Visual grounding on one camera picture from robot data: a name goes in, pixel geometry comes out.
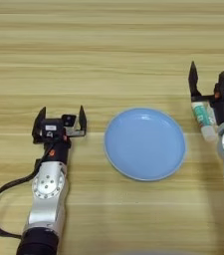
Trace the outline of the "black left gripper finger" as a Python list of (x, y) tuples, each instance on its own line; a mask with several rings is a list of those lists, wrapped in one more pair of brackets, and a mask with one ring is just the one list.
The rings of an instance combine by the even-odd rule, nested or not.
[(80, 129), (84, 133), (87, 131), (87, 117), (84, 111), (84, 107), (80, 107), (80, 112), (79, 112), (79, 124), (80, 124)]
[(33, 129), (32, 129), (32, 138), (33, 143), (41, 143), (41, 122), (46, 117), (46, 108), (42, 108), (38, 115), (35, 118)]

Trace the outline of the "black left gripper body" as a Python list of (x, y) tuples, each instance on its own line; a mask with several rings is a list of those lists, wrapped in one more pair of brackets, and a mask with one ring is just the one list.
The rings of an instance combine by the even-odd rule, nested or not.
[(43, 161), (59, 161), (63, 164), (68, 163), (69, 150), (71, 149), (71, 139), (74, 137), (85, 136), (85, 128), (73, 129), (63, 127), (61, 130), (48, 131), (43, 135), (44, 158)]

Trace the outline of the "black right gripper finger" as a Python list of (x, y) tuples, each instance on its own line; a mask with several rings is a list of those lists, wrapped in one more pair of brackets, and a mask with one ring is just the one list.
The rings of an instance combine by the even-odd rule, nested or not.
[(189, 84), (190, 94), (192, 97), (200, 96), (200, 92), (197, 89), (197, 83), (198, 83), (197, 69), (196, 69), (195, 63), (191, 62), (189, 75), (188, 75), (188, 84)]

